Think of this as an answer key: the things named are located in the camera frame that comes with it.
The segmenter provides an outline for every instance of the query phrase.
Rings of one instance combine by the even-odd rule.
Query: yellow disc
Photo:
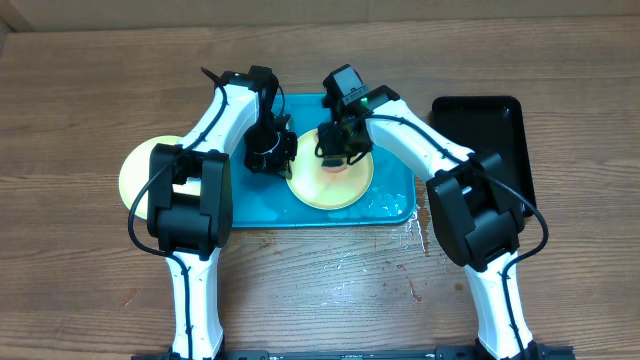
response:
[[[127,209],[131,209],[133,200],[135,200],[144,184],[149,180],[149,157],[151,156],[151,150],[153,150],[156,144],[174,145],[178,140],[180,140],[179,136],[158,136],[138,145],[138,147],[127,156],[124,164],[122,164],[120,177],[118,178],[120,197]],[[200,184],[187,183],[185,185],[173,185],[173,191],[199,195]],[[136,208],[136,216],[144,220],[147,219],[147,204],[148,194],[145,194]]]
[[[323,170],[322,159],[315,156],[317,130],[298,138],[298,154],[291,163],[293,177],[287,180],[293,194],[303,203],[322,210],[336,210],[356,202],[373,179],[373,158],[362,160],[339,173]]]

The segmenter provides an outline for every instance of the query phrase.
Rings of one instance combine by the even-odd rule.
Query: table surface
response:
[[[164,260],[126,231],[118,171],[185,134],[216,72],[320,92],[351,63],[426,116],[442,95],[522,103],[549,246],[519,266],[529,327],[581,358],[640,353],[640,18],[11,34],[0,58],[0,358],[127,359],[173,340]],[[230,349],[471,344],[461,268],[419,210],[390,227],[236,231],[220,259]],[[144,232],[138,224],[140,233]],[[535,221],[522,249],[541,232]]]

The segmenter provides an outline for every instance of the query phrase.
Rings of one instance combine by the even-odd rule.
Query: plastic tray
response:
[[[300,136],[331,118],[321,105],[323,94],[286,96],[290,128]],[[278,113],[280,97],[273,105]],[[373,180],[354,204],[339,210],[319,210],[296,198],[284,179],[252,174],[245,168],[241,142],[231,156],[234,228],[291,228],[399,224],[407,221],[416,204],[413,172],[388,151],[374,146]]]

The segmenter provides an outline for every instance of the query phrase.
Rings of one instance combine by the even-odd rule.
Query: black cable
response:
[[[457,163],[457,164],[462,164],[463,161],[458,159],[457,157],[455,157],[453,154],[451,154],[451,152],[449,152],[447,149],[445,149],[444,147],[442,147],[437,141],[435,141],[429,134],[426,133],[426,131],[424,131],[422,128],[420,128],[420,126],[418,126],[417,124],[401,118],[401,117],[397,117],[397,116],[391,116],[391,115],[382,115],[382,114],[371,114],[371,115],[364,115],[360,118],[356,118],[353,119],[352,122],[358,122],[358,121],[362,121],[362,120],[366,120],[366,119],[385,119],[385,120],[392,120],[392,121],[396,121],[399,122],[403,125],[407,125],[410,128],[412,128],[413,130],[415,130],[416,132],[418,132],[422,137],[425,138],[425,140],[427,140],[431,145],[433,145],[436,150],[438,150],[440,153],[442,153],[443,156],[445,156],[446,158],[448,158],[449,160]],[[509,296],[509,288],[507,287],[507,280],[509,279],[507,273],[509,272],[509,269],[519,263],[522,260],[525,260],[527,258],[530,258],[531,256],[539,253],[546,245],[547,242],[549,241],[549,227],[547,226],[547,222],[544,219],[544,217],[542,216],[542,214],[540,213],[540,211],[538,211],[538,209],[531,204],[531,202],[529,202],[529,200],[527,200],[524,196],[522,196],[521,194],[519,194],[517,191],[513,190],[512,188],[510,188],[509,186],[503,184],[502,182],[500,182],[498,179],[489,176],[487,174],[485,174],[482,171],[479,170],[475,170],[475,173],[486,179],[487,181],[493,183],[494,185],[498,186],[499,188],[501,188],[502,190],[506,191],[507,193],[509,193],[509,195],[515,197],[516,199],[518,199],[519,201],[522,201],[522,203],[525,205],[525,207],[527,207],[532,213],[533,215],[536,217],[536,219],[538,219],[538,222],[540,222],[540,226],[542,227],[542,240],[540,241],[540,243],[538,244],[538,246],[536,246],[535,248],[529,250],[528,252],[519,255],[518,257],[516,257],[515,259],[511,260],[509,263],[507,263],[507,265],[504,267],[504,269],[502,269],[502,289],[504,290],[504,297],[505,300],[507,302],[507,312],[509,314],[509,321],[511,322],[511,328],[513,329],[513,333],[516,337],[516,341],[518,342],[518,347],[520,348],[520,352],[522,354],[524,354],[525,359],[529,359],[529,354],[525,351],[524,349],[524,345],[522,344],[522,339],[520,338],[520,332],[518,330],[518,327],[516,326],[516,320],[515,320],[515,316],[513,315],[513,308],[511,306],[511,297]]]
[[[153,255],[157,255],[157,256],[162,256],[162,257],[166,257],[169,258],[173,261],[175,261],[176,263],[178,263],[178,265],[180,266],[180,270],[182,272],[182,276],[184,277],[184,291],[185,291],[185,296],[184,296],[184,312],[185,312],[185,318],[186,318],[186,333],[187,333],[187,347],[188,347],[188,353],[189,353],[189,357],[188,359],[191,360],[193,359],[193,336],[191,334],[191,310],[190,310],[190,304],[191,304],[191,297],[189,295],[189,269],[187,269],[187,266],[184,264],[184,262],[182,260],[180,260],[180,258],[178,258],[177,256],[173,255],[170,252],[164,252],[164,251],[160,251],[160,250],[156,250],[156,249],[152,249],[148,246],[145,246],[144,244],[142,244],[140,242],[140,240],[138,239],[138,237],[136,236],[135,230],[133,228],[134,225],[134,220],[135,220],[135,214],[136,214],[136,210],[138,209],[138,205],[140,204],[140,201],[142,200],[142,197],[144,196],[144,194],[149,190],[149,187],[151,186],[151,184],[153,184],[153,182],[165,171],[167,171],[169,168],[173,167],[176,162],[178,162],[178,160],[180,158],[182,158],[182,156],[184,156],[184,154],[186,152],[189,152],[191,150],[193,150],[196,146],[198,146],[198,144],[200,144],[209,134],[209,132],[211,131],[211,129],[213,128],[213,126],[218,122],[218,120],[220,119],[220,117],[222,117],[222,113],[224,112],[224,109],[227,107],[227,92],[224,89],[224,86],[220,83],[220,80],[218,78],[217,75],[215,75],[214,73],[212,73],[211,71],[209,71],[206,68],[200,68],[200,70],[207,75],[207,77],[209,77],[209,79],[211,79],[215,85],[217,85],[217,87],[220,89],[220,92],[222,93],[222,105],[220,106],[220,110],[218,110],[218,113],[216,114],[216,116],[213,118],[213,120],[211,121],[211,123],[209,125],[207,125],[207,127],[204,129],[204,131],[202,131],[200,133],[200,135],[198,136],[198,138],[191,143],[191,145],[187,146],[186,148],[182,149],[178,155],[176,155],[176,157],[173,159],[173,161],[167,165],[165,165],[164,167],[162,167],[162,169],[160,169],[160,171],[158,171],[155,175],[153,175],[151,177],[151,179],[149,179],[149,181],[147,181],[147,183],[142,187],[142,189],[140,190],[140,192],[138,193],[138,196],[136,196],[135,200],[133,200],[133,203],[131,204],[131,210],[129,210],[129,219],[128,219],[128,223],[127,223],[127,229],[129,231],[129,237],[131,238],[131,241],[136,245],[136,247],[144,252],[147,252],[149,254],[153,254]]]
[[[284,116],[284,90],[282,85],[278,85],[278,89],[280,89],[280,96],[282,97],[282,108],[280,109],[280,117],[282,117]]]

